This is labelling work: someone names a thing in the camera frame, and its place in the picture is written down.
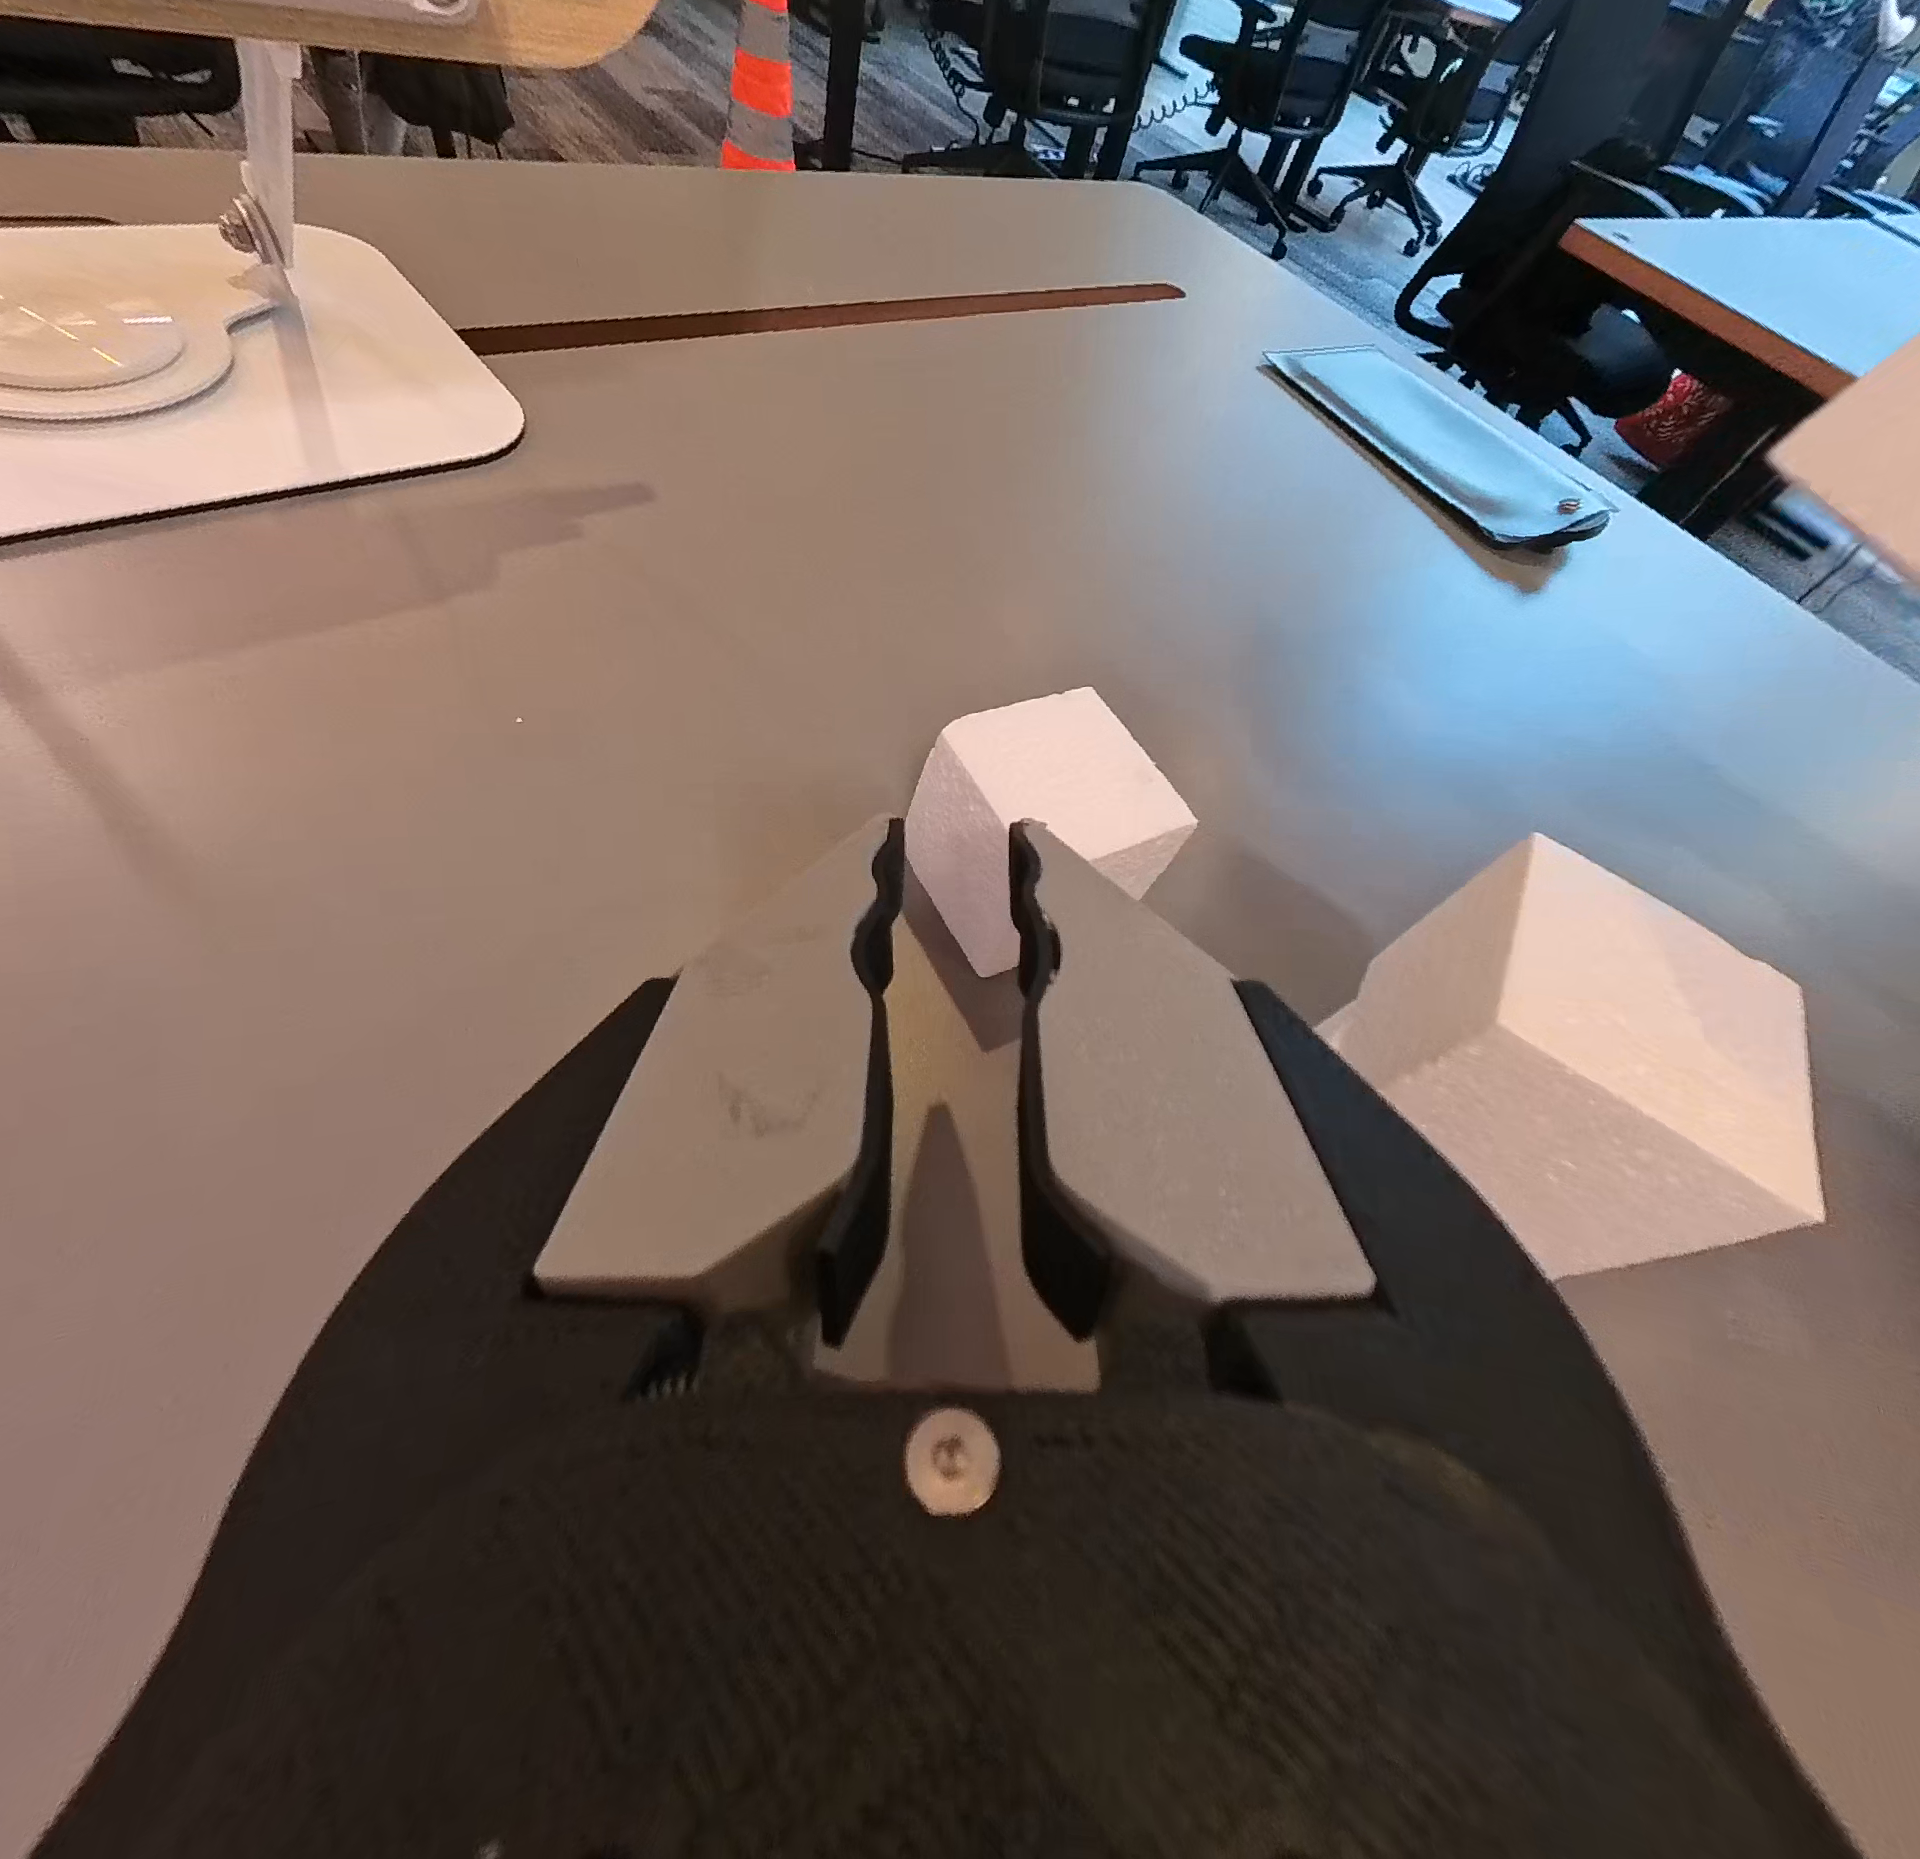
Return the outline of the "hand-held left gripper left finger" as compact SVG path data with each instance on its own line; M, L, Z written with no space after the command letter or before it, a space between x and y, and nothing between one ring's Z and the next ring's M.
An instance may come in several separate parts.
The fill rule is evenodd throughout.
M538 1249L542 1298L853 1334L891 1230L901 866L874 813L673 976Z

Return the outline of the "orange traffic cone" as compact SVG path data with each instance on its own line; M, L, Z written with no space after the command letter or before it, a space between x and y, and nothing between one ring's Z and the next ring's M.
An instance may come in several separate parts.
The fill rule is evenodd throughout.
M785 0L741 0L731 42L728 170L794 170Z

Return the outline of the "wood edged side table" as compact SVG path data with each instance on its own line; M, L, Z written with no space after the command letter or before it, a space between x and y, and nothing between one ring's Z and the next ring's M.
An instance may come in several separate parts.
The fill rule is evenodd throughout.
M1555 247L1736 402L1637 501L1712 539L1783 492L1766 446L1920 331L1920 252L1871 222L1579 218Z

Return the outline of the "grey flat tray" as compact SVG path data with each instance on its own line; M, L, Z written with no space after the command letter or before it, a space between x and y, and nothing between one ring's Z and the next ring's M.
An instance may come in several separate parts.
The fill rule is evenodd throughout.
M1491 552L1560 552L1617 508L1377 344L1267 352L1259 369Z

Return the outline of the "red patterned bag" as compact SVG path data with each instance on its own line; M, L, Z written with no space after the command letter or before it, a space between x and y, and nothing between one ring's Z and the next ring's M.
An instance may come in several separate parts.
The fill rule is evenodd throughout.
M1674 369L1667 378L1667 393L1612 424L1625 452L1636 452L1654 470L1674 470L1685 454L1700 452L1700 441L1736 415L1736 402L1723 396L1712 380L1700 380L1694 375Z

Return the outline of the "black office chair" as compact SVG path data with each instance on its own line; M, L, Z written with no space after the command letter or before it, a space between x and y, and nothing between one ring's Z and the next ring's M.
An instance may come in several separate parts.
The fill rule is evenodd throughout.
M1211 76L1200 153L1143 155L1133 179L1165 173L1174 194L1190 173L1205 179L1195 211L1233 194L1271 230L1271 257L1278 262L1288 234L1305 230L1297 194L1318 162L1318 148L1340 124L1360 77L1368 76L1384 21L1426 7L1469 26L1509 20L1509 0L1227 0L1240 9L1233 36L1183 36L1183 62Z
M1673 359L1560 234L1582 218L1674 218L1654 173L1750 0L1548 0L1540 63L1515 136L1464 222L1393 300L1426 365L1457 375L1526 433L1589 441L1667 393Z
M929 42L968 47L973 143L909 153L944 173L1119 173L1176 0L920 0Z

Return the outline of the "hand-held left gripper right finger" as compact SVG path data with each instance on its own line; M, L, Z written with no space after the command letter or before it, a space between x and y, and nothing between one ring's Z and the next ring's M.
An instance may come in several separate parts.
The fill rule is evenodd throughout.
M1092 1346L1128 1290L1176 1316L1368 1302L1377 1274L1240 982L1037 819L1021 941L1021 1271Z

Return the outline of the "white stand with wooden board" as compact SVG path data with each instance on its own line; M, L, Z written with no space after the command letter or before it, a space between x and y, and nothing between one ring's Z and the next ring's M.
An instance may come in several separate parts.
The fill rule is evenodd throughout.
M4 20L235 47L215 222L10 227L0 539L215 509L508 454L524 415L373 245L298 227L303 47L578 69L656 0L4 0Z

